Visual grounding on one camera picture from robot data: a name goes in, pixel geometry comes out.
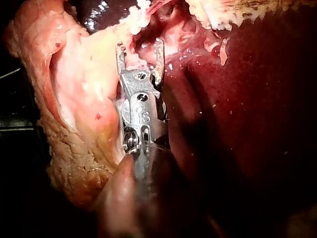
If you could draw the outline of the right arm instrument jaw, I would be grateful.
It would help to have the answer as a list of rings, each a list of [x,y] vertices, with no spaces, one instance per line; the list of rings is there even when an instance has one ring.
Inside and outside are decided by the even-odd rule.
[[[154,85],[161,86],[163,82],[163,75],[165,73],[164,41],[162,39],[155,40],[154,52],[156,56],[156,66],[152,70],[152,76],[154,77]]]
[[[116,50],[116,64],[118,74],[121,75],[126,70],[125,63],[125,46],[122,42],[118,43],[115,47]]]

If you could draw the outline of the right arm instrument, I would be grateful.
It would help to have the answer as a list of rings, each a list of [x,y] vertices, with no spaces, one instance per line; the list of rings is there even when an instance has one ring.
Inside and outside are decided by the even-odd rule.
[[[123,149],[157,144],[170,149],[166,105],[149,70],[125,70],[119,80],[126,100],[121,108]]]

